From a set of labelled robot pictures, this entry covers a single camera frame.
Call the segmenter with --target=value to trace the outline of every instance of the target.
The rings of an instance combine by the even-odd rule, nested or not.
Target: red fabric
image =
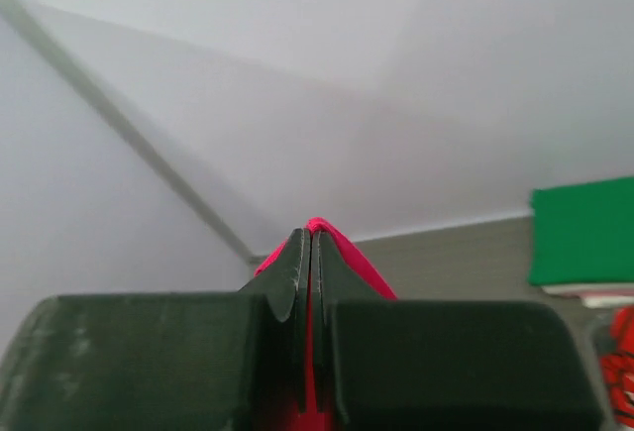
[[[314,234],[317,231],[326,231],[330,233],[330,235],[335,240],[335,244],[337,248],[339,248],[339,252],[341,256],[346,261],[346,264],[354,270],[365,282],[372,286],[372,288],[378,292],[380,295],[385,297],[386,299],[395,299],[396,294],[391,289],[389,284],[385,282],[385,279],[381,277],[378,271],[374,268],[370,261],[362,254],[361,251],[357,249],[357,247],[346,238],[337,228],[328,223],[328,221],[323,218],[312,218],[306,224],[306,228],[310,231],[311,234]],[[275,248],[268,258],[264,260],[264,262],[258,267],[256,270],[256,275],[265,270],[273,263],[281,250],[284,249],[284,243]]]
[[[610,335],[617,348],[600,358],[603,380],[614,418],[625,426],[634,427],[634,307],[616,313]]]
[[[370,261],[346,238],[337,228],[323,218],[313,218],[308,221],[306,228],[311,235],[317,231],[326,231],[335,240],[346,264],[354,270],[376,292],[387,299],[396,299],[396,294],[381,277]],[[284,243],[279,245],[266,260],[258,267],[256,274],[268,268],[284,248]],[[276,413],[274,423],[264,426],[266,431],[333,431],[335,429],[332,403],[327,400],[325,410],[320,413],[317,410],[315,398],[315,378],[313,375],[313,333],[312,313],[310,306],[310,293],[308,294],[308,323],[306,324],[306,412],[299,414],[297,403],[290,399],[284,409]]]

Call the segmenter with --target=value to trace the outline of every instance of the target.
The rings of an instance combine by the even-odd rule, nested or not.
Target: gray surface
[[[534,300],[568,324],[606,412],[609,407],[586,330],[599,311],[528,285],[530,218],[368,241],[360,248],[401,298]]]

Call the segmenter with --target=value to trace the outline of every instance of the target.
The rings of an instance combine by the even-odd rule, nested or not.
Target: red object
[[[376,292],[386,299],[396,299],[396,294],[381,277],[370,261],[346,238],[337,228],[323,218],[313,218],[308,221],[306,228],[311,235],[317,231],[326,231],[335,240],[344,261]],[[258,267],[256,274],[265,270],[272,264],[284,248],[284,243],[279,245],[266,260]],[[275,413],[274,423],[264,427],[266,431],[332,431],[335,429],[332,403],[327,402],[323,413],[317,410],[315,397],[315,378],[313,376],[313,334],[312,314],[310,307],[310,293],[308,295],[308,323],[306,324],[306,412],[300,414],[297,403],[290,399],[284,409]]]
[[[614,418],[634,427],[634,307],[621,309],[615,315],[610,335],[616,341],[616,350],[600,359],[603,380]]]

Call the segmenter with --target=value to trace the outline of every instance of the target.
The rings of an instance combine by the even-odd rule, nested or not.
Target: gray wall
[[[234,289],[247,276],[0,19],[0,350],[51,294]]]

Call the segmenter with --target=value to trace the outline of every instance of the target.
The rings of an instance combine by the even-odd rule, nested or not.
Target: black plastic part
[[[300,411],[306,409],[306,322],[308,275],[310,274],[310,232],[295,229],[277,259],[250,280],[240,293],[264,295],[280,325],[278,353],[290,367],[295,397]]]
[[[382,296],[350,269],[328,232],[316,232],[311,258],[311,312],[313,375],[320,410],[331,374],[329,310],[337,302],[350,299],[382,300]]]
[[[250,430],[267,321],[237,293],[49,299],[0,369],[0,428]]]
[[[321,294],[321,258],[319,254],[320,237],[322,233],[315,233],[310,256],[310,308],[313,336],[313,379],[315,382],[315,399],[317,409],[324,410],[324,390],[326,386],[326,333],[325,316]]]
[[[349,301],[332,321],[345,430],[599,429],[575,344],[546,306]]]

